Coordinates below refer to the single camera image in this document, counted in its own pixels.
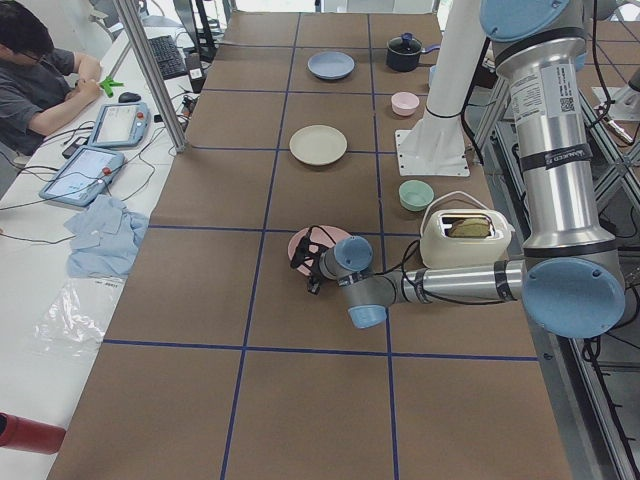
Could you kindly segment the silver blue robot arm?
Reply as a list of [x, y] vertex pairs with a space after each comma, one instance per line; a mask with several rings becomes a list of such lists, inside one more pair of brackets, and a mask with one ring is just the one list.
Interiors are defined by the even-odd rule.
[[447, 238], [438, 246], [422, 238], [424, 253], [452, 255], [454, 264], [378, 273], [366, 239], [350, 236], [326, 246], [303, 233], [290, 264], [308, 274], [309, 290], [336, 281], [359, 328], [383, 322], [393, 304], [438, 300], [517, 300], [536, 324], [568, 338], [613, 328], [625, 310], [624, 280], [614, 237], [598, 220], [575, 68], [596, 14], [592, 1], [454, 2], [424, 116], [397, 145], [420, 173], [452, 173], [462, 160], [466, 94], [491, 45], [510, 92], [526, 187], [531, 233], [522, 259], [482, 264], [470, 239]]

